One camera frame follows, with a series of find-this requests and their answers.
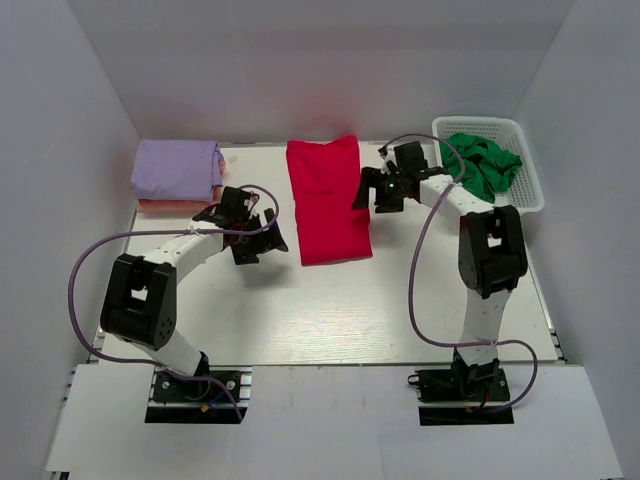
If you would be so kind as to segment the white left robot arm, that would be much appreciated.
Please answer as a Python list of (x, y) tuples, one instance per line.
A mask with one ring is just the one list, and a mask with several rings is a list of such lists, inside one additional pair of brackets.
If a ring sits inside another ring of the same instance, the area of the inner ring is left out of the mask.
[(165, 244), (141, 255), (120, 255), (113, 264), (100, 317), (103, 331), (144, 352), (150, 363), (177, 375), (177, 387), (199, 399), (211, 387), (206, 355), (177, 329), (178, 285), (209, 258), (229, 251), (236, 265), (286, 252), (278, 204), (259, 214), (257, 185), (225, 187), (219, 201), (195, 214), (183, 230), (171, 230)]

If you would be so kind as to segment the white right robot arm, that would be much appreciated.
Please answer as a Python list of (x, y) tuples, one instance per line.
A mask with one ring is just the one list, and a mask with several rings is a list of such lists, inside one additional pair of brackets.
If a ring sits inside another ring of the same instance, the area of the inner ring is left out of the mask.
[(484, 201), (461, 186), (459, 174), (429, 166), (418, 141), (378, 152), (384, 164), (361, 170), (354, 210), (368, 208), (374, 190), (377, 213), (401, 212), (413, 199), (431, 209), (428, 221), (440, 213), (458, 224), (457, 265), (467, 303), (460, 339), (450, 345), (451, 384), (459, 396), (475, 398), (498, 373), (504, 309), (528, 270), (519, 211)]

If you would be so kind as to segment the red t-shirt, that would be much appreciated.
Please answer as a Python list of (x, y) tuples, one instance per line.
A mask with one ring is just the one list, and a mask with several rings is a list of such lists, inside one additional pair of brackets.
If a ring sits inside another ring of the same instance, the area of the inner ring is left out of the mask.
[(301, 265), (371, 257), (369, 210), (352, 208), (360, 182), (357, 138), (347, 135), (327, 144), (291, 140), (286, 161)]

